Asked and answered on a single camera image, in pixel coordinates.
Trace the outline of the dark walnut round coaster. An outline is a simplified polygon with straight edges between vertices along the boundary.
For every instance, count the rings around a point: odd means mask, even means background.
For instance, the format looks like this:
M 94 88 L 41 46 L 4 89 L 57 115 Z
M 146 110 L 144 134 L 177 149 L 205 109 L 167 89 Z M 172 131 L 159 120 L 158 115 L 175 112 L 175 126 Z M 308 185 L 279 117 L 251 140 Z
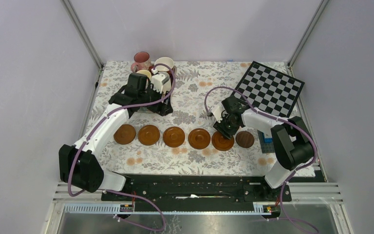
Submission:
M 236 134 L 236 143 L 242 148 L 250 148 L 255 142 L 254 136 L 248 131 L 241 131 Z

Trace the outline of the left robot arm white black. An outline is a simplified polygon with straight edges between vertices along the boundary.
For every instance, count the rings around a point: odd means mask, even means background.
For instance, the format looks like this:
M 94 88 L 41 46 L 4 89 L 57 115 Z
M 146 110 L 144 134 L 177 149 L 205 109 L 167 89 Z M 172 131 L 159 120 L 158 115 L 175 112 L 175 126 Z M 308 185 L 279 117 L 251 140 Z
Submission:
M 131 73 L 126 85 L 111 96 L 105 111 L 92 128 L 73 145 L 64 144 L 58 152 L 61 181 L 93 193 L 97 190 L 113 190 L 119 200 L 131 196 L 131 186 L 126 177 L 103 170 L 98 163 L 107 143 L 141 107 L 165 116 L 172 112 L 170 95 L 171 78 L 166 72 L 158 72 L 148 78 Z

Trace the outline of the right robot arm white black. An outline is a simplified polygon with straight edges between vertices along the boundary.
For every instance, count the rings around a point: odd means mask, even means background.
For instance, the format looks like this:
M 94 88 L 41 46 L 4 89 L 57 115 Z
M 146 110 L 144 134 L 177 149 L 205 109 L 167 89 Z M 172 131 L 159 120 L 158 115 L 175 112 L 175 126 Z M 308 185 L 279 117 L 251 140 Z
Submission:
M 209 115 L 214 116 L 214 128 L 227 139 L 241 127 L 251 127 L 272 137 L 276 163 L 264 176 L 260 194 L 271 201 L 279 195 L 281 186 L 299 166 L 309 162 L 317 149 L 300 117 L 281 118 L 263 112 L 250 104 L 244 104 L 235 96 L 229 96 L 220 105 L 213 105 Z

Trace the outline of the metal serving tray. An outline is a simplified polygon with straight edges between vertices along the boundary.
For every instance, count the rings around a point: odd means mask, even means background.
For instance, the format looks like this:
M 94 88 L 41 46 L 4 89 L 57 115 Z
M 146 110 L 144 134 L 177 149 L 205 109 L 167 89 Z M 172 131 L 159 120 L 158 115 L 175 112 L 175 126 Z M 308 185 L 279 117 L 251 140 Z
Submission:
M 172 75 L 169 75 L 170 76 L 170 80 L 171 80 L 171 88 L 172 88 L 172 85 L 173 85 L 173 76 Z M 165 95 L 164 93 L 163 94 L 160 94 L 160 93 L 158 93 L 161 97 L 160 97 L 160 99 L 162 99 L 162 97 Z M 149 106 L 146 106 L 146 108 L 148 109 L 148 110 L 150 110 L 151 112 L 153 112 L 153 113 L 156 113 L 157 114 L 157 104 L 158 103 L 156 103 L 156 104 L 154 104 L 154 105 L 149 105 Z

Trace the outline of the brown wooden coaster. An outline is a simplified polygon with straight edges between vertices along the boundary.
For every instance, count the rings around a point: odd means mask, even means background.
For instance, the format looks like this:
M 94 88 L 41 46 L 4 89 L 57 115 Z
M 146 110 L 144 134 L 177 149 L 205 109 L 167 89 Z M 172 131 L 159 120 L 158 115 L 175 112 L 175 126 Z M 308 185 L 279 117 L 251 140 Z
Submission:
M 163 133 L 163 141 L 171 148 L 179 147 L 185 141 L 185 132 L 176 126 L 169 127 Z
M 211 138 L 212 145 L 219 151 L 228 151 L 234 145 L 234 138 L 225 138 L 220 132 L 215 132 Z
M 150 146 L 160 139 L 160 131 L 154 125 L 145 125 L 138 132 L 138 140 L 141 144 Z
M 116 143 L 121 145 L 126 145 L 131 143 L 136 136 L 136 130 L 132 125 L 123 124 L 118 128 L 118 130 L 114 133 L 113 138 Z
M 188 135 L 188 142 L 191 147 L 197 150 L 205 149 L 211 141 L 209 132 L 203 128 L 196 128 Z

